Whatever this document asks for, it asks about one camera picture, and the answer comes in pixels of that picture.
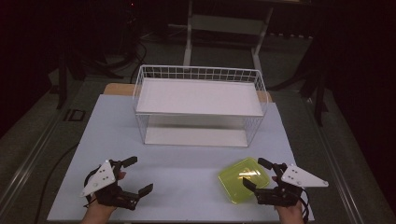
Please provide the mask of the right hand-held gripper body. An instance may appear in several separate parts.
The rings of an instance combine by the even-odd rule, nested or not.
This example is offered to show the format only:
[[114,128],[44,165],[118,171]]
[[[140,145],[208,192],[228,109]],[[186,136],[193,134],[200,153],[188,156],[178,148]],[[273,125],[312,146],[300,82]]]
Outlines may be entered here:
[[306,170],[291,164],[273,163],[277,186],[273,189],[258,189],[254,195],[258,204],[289,207],[301,200],[305,188],[327,188],[329,183]]

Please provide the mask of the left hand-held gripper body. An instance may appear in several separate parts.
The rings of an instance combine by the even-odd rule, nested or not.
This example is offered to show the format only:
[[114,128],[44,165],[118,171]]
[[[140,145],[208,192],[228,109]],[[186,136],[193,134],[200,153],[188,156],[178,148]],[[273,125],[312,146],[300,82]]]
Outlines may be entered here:
[[89,172],[79,196],[85,197],[89,203],[94,194],[99,204],[135,210],[139,201],[138,194],[124,191],[118,185],[121,162],[106,160],[101,166]]

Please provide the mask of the yellow-green square plate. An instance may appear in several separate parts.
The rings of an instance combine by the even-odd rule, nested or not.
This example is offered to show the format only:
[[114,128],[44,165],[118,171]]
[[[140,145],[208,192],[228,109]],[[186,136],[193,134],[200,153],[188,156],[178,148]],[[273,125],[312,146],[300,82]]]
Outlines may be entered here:
[[259,189],[266,188],[271,182],[268,174],[254,158],[247,157],[229,165],[219,172],[218,179],[232,203],[242,203],[253,195],[253,192],[243,185],[244,178]]

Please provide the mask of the white wire shelf rack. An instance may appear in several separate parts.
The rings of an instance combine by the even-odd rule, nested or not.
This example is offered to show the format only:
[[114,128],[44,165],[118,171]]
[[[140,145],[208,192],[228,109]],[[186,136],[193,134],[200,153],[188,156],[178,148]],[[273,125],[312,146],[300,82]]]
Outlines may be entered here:
[[248,147],[269,103],[256,69],[146,64],[133,93],[147,145]]

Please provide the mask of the person's left hand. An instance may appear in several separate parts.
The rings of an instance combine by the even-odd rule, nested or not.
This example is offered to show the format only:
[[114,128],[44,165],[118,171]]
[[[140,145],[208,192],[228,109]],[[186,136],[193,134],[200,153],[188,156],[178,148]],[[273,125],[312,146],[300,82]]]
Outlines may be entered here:
[[112,213],[117,210],[115,206],[99,204],[93,194],[83,219],[79,224],[107,224]]

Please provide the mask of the person's right hand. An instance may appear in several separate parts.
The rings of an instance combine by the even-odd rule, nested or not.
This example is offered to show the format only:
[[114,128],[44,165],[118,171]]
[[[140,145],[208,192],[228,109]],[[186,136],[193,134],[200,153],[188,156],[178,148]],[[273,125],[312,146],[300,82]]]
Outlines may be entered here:
[[281,224],[304,224],[303,205],[300,201],[294,206],[275,206]]

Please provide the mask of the pale blue table cover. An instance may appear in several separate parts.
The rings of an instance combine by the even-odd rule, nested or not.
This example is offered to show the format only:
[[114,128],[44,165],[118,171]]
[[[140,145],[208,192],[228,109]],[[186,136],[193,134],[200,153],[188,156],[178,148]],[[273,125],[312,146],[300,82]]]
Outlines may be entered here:
[[136,192],[152,185],[134,211],[119,209],[112,221],[120,222],[276,222],[273,207],[255,199],[231,203],[220,184],[219,172],[246,157],[275,163],[294,161],[276,104],[248,147],[176,147],[143,144],[132,100],[128,96],[100,95],[73,160],[50,209],[50,221],[80,221],[86,202],[80,193],[87,174],[107,159],[136,156],[120,186]]

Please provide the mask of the dark metal stand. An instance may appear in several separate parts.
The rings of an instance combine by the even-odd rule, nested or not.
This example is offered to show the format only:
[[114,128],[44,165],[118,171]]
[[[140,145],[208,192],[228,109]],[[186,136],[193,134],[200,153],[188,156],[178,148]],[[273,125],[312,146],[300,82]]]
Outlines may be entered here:
[[85,72],[82,67],[81,53],[74,47],[64,47],[59,54],[59,73],[58,85],[56,92],[58,93],[57,108],[61,109],[67,99],[67,72],[75,80],[83,80]]
[[325,92],[326,77],[329,72],[329,61],[326,51],[317,39],[314,39],[303,59],[302,77],[304,85],[300,88],[300,94],[309,98],[315,96],[314,118],[319,126],[322,126],[321,114],[325,106],[323,98]]

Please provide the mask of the white metal stand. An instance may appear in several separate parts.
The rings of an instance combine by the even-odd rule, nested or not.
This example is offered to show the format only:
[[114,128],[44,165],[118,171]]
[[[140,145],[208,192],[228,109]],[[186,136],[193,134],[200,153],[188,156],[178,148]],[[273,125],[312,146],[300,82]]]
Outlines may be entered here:
[[223,16],[197,14],[193,12],[193,0],[188,0],[187,14],[187,38],[184,51],[183,65],[191,65],[192,31],[201,30],[208,32],[221,32],[228,34],[255,35],[258,37],[257,44],[251,48],[250,54],[254,68],[261,71],[260,51],[262,42],[266,36],[269,22],[274,8],[268,7],[262,20],[240,19]]

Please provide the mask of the metal floor rail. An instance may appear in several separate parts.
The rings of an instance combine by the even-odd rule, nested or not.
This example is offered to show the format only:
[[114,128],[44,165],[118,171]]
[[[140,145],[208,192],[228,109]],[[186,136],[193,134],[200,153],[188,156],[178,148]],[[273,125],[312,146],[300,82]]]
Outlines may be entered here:
[[14,204],[69,104],[35,105],[0,139],[0,219]]
[[321,155],[324,157],[326,168],[330,171],[330,181],[332,188],[336,189],[337,196],[342,203],[342,208],[346,212],[349,224],[366,224],[363,220],[362,213],[360,212],[356,200],[351,194],[351,189],[345,179],[342,170],[336,161],[333,154],[330,142],[323,132],[322,128],[318,126],[314,117],[314,103],[310,98],[303,99],[305,110],[308,113],[310,122],[314,125],[314,130],[318,135],[319,144],[321,148]]

